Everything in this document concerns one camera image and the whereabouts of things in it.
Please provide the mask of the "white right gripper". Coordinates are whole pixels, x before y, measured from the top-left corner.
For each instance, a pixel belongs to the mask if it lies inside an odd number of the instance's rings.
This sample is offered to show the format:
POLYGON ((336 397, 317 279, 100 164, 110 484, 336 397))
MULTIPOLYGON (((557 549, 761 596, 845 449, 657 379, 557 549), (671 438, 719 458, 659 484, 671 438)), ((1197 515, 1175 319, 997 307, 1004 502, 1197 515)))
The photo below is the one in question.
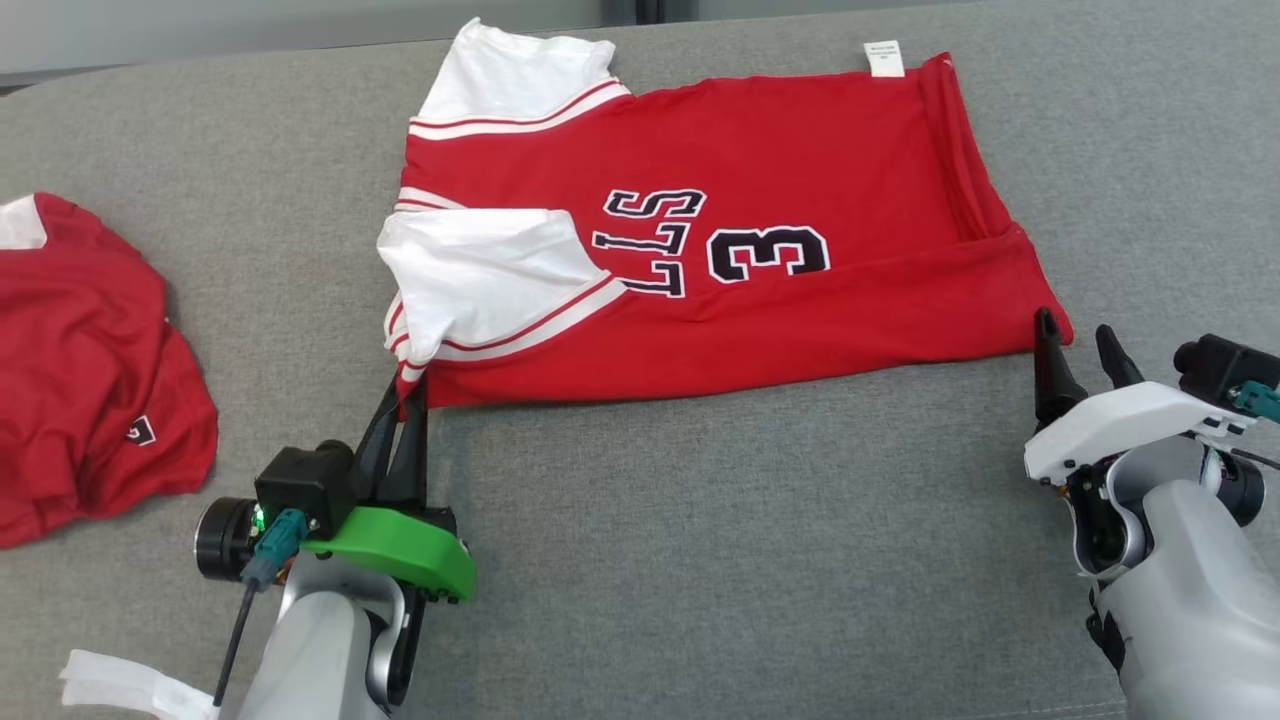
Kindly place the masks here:
POLYGON ((1062 487, 1084 465, 1190 432, 1212 441, 1251 429, 1258 419, 1222 409, 1181 389, 1146 380, 1114 328, 1096 328, 1100 365, 1115 389, 1089 397, 1064 354, 1050 307, 1034 318, 1036 434, 1027 441, 1027 475, 1062 487))

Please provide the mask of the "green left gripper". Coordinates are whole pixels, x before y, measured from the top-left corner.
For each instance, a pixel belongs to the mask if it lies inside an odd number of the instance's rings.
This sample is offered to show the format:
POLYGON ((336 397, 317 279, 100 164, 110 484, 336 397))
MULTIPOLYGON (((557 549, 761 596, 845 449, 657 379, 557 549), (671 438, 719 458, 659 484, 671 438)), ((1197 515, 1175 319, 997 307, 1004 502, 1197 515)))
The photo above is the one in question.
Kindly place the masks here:
POLYGON ((456 534, 398 509, 424 507, 428 489, 428 409, 415 386, 407 398, 393 378, 355 451, 358 503, 337 533, 311 536, 300 550, 329 553, 451 601, 474 598, 477 565, 456 534))

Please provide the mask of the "red garment with small patch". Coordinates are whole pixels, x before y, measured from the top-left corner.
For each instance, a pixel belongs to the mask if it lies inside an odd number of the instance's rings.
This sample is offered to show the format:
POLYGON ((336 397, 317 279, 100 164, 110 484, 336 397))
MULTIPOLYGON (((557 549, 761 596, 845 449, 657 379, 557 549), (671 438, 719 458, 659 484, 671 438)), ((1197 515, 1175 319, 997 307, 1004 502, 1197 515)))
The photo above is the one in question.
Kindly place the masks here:
POLYGON ((196 492, 218 439, 143 254, 54 193, 0 205, 0 550, 196 492))

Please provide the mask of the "red jersey with number 3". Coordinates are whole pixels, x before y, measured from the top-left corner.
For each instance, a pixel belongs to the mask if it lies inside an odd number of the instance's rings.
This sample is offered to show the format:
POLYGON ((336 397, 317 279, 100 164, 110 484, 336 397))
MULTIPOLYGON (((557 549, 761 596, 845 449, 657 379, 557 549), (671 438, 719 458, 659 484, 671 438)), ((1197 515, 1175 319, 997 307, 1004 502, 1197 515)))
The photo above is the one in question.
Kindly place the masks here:
POLYGON ((952 58, 635 94, 614 45, 454 37, 376 241, 402 405, 684 398, 1074 331, 952 58))

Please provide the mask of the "white tape tag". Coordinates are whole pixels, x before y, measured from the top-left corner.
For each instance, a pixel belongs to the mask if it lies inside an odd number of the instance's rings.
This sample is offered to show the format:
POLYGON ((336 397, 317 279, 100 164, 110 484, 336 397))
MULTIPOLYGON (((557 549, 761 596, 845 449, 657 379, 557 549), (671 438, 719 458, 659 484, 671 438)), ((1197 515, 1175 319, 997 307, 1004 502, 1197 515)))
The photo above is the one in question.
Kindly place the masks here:
POLYGON ((123 708, 155 720, 220 720, 210 694, 125 659, 73 650, 59 679, 64 706, 123 708))

